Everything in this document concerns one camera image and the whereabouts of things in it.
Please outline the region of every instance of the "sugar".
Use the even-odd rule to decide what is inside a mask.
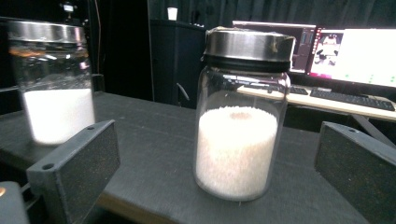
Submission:
[[[33,139],[57,145],[94,124],[91,89],[28,91],[23,94]]]
[[[262,194],[276,130],[276,117],[253,107],[223,107],[204,113],[197,141],[198,183],[228,199]]]

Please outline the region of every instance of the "black curtain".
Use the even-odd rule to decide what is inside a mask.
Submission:
[[[151,19],[166,20],[178,7],[178,21],[206,29],[233,21],[271,21],[346,27],[396,27],[395,0],[149,0]]]

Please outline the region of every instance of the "jar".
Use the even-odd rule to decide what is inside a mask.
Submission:
[[[34,142],[59,145],[95,123],[82,27],[10,21],[9,54]]]
[[[207,32],[198,86],[194,177],[205,191],[250,201],[268,190],[285,112],[293,36]]]

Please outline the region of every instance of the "black tabletop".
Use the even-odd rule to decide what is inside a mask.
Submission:
[[[269,190],[229,202],[194,181],[195,110],[97,92],[96,121],[114,119],[121,165],[98,204],[147,223],[368,223],[315,171],[318,133],[284,127]],[[0,117],[0,162],[26,169],[53,147],[31,142],[22,112]]]

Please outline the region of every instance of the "monitor screen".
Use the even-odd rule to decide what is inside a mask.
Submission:
[[[309,56],[315,40],[315,25],[259,21],[233,21],[233,27],[294,36],[296,38],[296,43],[294,46],[290,73],[302,75],[307,74]]]
[[[396,87],[396,29],[318,28],[311,77]]]

